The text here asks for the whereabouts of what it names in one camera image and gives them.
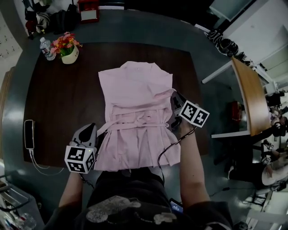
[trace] phone screen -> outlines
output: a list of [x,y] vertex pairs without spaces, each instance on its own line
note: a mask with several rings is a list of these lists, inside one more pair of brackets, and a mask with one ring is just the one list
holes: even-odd
[[179,204],[176,204],[173,200],[170,200],[170,205],[172,210],[183,213],[183,207]]
[[33,141],[33,121],[26,120],[24,123],[24,139],[25,139],[25,148],[34,149],[34,141]]

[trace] dark wooden tabletop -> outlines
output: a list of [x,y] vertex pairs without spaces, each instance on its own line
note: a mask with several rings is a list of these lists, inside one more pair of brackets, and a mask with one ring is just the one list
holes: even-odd
[[[75,63],[47,61],[40,54],[25,105],[24,120],[35,124],[34,155],[38,164],[66,167],[64,155],[76,130],[89,123],[105,123],[105,101],[98,72],[126,61],[156,63],[173,74],[173,88],[202,105],[199,83],[189,52],[136,43],[86,43]],[[201,155],[208,153],[205,126],[196,130]],[[24,160],[31,162],[23,146]]]

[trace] red box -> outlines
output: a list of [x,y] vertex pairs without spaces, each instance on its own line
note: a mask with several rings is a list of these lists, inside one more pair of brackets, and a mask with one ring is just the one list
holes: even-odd
[[81,16],[81,23],[99,21],[99,0],[79,0],[78,8]]

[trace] white table leg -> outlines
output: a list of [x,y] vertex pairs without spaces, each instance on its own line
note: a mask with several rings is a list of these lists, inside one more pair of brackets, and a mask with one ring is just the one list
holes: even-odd
[[238,136],[245,136],[250,135],[249,130],[234,132],[234,133],[221,133],[221,134],[214,134],[211,135],[211,138],[220,138],[220,137],[238,137]]
[[221,68],[219,68],[218,70],[216,70],[214,73],[211,73],[207,78],[203,79],[202,83],[205,84],[208,81],[212,80],[213,78],[215,78],[217,75],[219,75],[220,73],[224,72],[225,70],[227,70],[230,66],[232,65],[232,61],[226,63],[224,66],[222,66]]

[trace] white cable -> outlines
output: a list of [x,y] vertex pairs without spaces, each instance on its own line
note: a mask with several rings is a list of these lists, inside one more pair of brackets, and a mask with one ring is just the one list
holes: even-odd
[[48,166],[48,167],[46,167],[46,168],[39,166],[39,165],[37,164],[37,162],[35,161],[34,151],[31,150],[31,152],[32,152],[31,154],[32,154],[33,160],[34,160],[35,164],[36,164],[39,168],[41,168],[41,169],[48,169],[48,168],[50,168],[50,166]]
[[43,173],[43,172],[41,172],[37,167],[36,167],[36,165],[35,165],[35,163],[34,163],[34,157],[32,156],[32,153],[33,153],[33,150],[29,150],[29,153],[30,153],[30,157],[31,157],[31,160],[32,160],[32,163],[33,163],[33,165],[34,165],[34,167],[37,169],[37,171],[38,172],[40,172],[41,174],[43,174],[43,175],[45,175],[45,176],[55,176],[55,175],[58,175],[58,174],[60,174],[62,171],[63,171],[63,169],[61,169],[60,170],[60,172],[58,172],[58,173],[55,173],[55,174],[45,174],[45,173]]

